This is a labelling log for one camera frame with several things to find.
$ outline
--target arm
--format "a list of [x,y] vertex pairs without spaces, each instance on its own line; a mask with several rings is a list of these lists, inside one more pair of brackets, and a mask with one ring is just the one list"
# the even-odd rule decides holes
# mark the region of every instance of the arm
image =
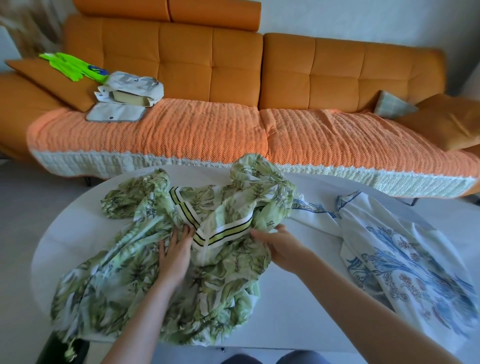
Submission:
[[276,230],[273,234],[252,230],[251,234],[268,243],[274,263],[302,280],[368,363],[461,363],[338,274],[284,225]]
[[168,302],[185,277],[190,263],[190,247],[194,233],[194,229],[190,230],[185,226],[182,240],[177,243],[175,229],[167,254],[164,242],[160,241],[158,278],[102,364],[151,363]]

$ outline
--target sofa headrest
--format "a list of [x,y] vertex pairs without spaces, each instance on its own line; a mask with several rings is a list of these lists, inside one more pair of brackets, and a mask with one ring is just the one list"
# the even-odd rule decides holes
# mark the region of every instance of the sofa headrest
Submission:
[[262,4],[247,0],[73,0],[83,15],[258,31]]
[[258,31],[262,3],[246,0],[168,0],[175,23]]
[[83,15],[169,22],[167,0],[73,0]]

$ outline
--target hand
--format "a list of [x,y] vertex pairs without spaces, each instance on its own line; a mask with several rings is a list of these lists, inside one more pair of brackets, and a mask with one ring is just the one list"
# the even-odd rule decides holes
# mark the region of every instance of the hand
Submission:
[[158,278],[167,280],[175,288],[177,288],[185,274],[187,273],[190,264],[190,248],[192,247],[193,238],[195,234],[194,228],[189,228],[188,225],[183,226],[181,240],[177,242],[178,230],[173,229],[172,238],[167,252],[165,252],[165,243],[160,240],[158,243],[158,260],[159,272]]
[[270,248],[272,261],[276,265],[297,274],[304,256],[313,254],[313,252],[290,234],[285,225],[278,224],[275,226],[275,230],[277,232],[268,233],[251,229],[250,234]]

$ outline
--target white table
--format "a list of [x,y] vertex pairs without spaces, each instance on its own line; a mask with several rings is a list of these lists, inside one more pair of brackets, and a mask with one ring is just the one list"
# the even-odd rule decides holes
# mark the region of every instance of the white table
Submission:
[[[207,167],[163,166],[172,186],[199,187],[229,183],[229,170]],[[60,277],[92,257],[127,222],[109,220],[100,210],[100,200],[108,191],[130,177],[154,168],[144,168],[112,178],[92,188],[58,215],[45,232],[32,261],[34,298],[46,315]],[[309,202],[328,200],[324,207],[335,211],[340,194],[361,189],[375,197],[392,213],[423,226],[430,225],[411,207],[366,185],[332,176],[287,173]],[[349,277],[340,260],[341,239],[308,228],[296,221],[284,224],[316,254]],[[275,264],[260,278],[261,298],[248,323],[236,330],[223,346],[270,349],[303,349],[320,352],[357,352],[340,328],[317,303],[300,280]]]

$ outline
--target forearm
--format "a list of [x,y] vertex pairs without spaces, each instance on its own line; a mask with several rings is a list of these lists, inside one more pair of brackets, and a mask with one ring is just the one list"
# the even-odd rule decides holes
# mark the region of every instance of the forearm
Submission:
[[151,363],[174,290],[174,285],[168,280],[157,279],[102,364]]
[[298,276],[369,364],[460,363],[314,254]]

